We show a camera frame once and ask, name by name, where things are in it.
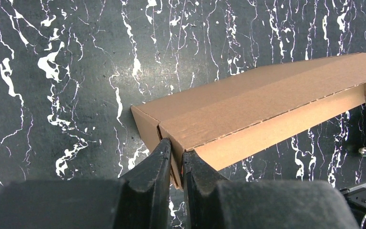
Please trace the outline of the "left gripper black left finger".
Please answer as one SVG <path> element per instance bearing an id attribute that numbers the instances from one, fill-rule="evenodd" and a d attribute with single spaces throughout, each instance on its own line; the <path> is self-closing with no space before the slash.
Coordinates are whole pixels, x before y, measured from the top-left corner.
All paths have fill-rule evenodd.
<path id="1" fill-rule="evenodd" d="M 164 229 L 171 141 L 118 179 L 29 180 L 0 191 L 0 229 Z"/>

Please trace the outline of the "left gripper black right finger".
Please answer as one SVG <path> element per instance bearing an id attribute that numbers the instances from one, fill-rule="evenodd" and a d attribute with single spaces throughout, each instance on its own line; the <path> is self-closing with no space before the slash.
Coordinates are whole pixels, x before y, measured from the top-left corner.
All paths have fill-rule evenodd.
<path id="1" fill-rule="evenodd" d="M 195 151 L 182 160 L 190 229 L 356 229 L 341 193 L 324 181 L 230 181 Z"/>

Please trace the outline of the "brown cardboard box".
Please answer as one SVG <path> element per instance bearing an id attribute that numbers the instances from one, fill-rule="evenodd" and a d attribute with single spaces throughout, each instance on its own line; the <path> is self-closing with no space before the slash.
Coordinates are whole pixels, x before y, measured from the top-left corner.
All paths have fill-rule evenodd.
<path id="1" fill-rule="evenodd" d="M 257 67 L 131 111 L 150 151 L 171 140 L 171 181 L 182 189 L 184 152 L 221 170 L 365 100 L 362 52 Z"/>

